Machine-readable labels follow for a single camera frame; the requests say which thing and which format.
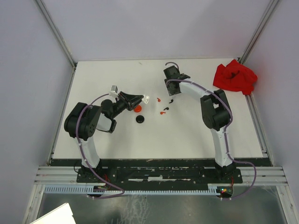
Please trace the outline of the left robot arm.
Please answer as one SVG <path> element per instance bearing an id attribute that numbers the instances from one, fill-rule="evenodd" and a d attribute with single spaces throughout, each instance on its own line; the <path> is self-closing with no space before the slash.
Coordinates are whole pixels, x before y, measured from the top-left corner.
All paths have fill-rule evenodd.
<path id="1" fill-rule="evenodd" d="M 112 91 L 109 96 L 114 97 L 115 101 L 105 99 L 100 105 L 95 105 L 95 101 L 90 104 L 78 102 L 64 122 L 64 130 L 77 141 L 81 164 L 89 168 L 87 177 L 93 182 L 103 178 L 103 170 L 98 167 L 100 157 L 96 151 L 94 133 L 113 133 L 117 125 L 115 118 L 120 113 L 124 110 L 132 111 L 142 102 L 147 104 L 150 99 L 147 95 L 131 95 L 122 91 Z"/>

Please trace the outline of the white earbud charging case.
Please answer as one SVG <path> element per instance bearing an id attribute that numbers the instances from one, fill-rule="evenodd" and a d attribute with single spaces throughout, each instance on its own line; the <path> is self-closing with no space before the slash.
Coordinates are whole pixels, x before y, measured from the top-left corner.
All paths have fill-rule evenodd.
<path id="1" fill-rule="evenodd" d="M 143 95 L 142 102 L 147 104 L 149 102 L 150 97 L 148 95 Z"/>

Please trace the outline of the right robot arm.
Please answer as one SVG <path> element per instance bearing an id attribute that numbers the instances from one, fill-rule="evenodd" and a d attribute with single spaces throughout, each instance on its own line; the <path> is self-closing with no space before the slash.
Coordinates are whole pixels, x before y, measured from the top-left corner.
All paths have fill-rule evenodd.
<path id="1" fill-rule="evenodd" d="M 232 123 L 232 111 L 223 90 L 210 91 L 193 82 L 191 77 L 180 73 L 179 68 L 164 69 L 164 80 L 170 96 L 184 93 L 200 102 L 204 124 L 211 130 L 215 148 L 214 176 L 219 182 L 226 182 L 235 170 L 233 157 L 229 154 L 228 126 Z"/>

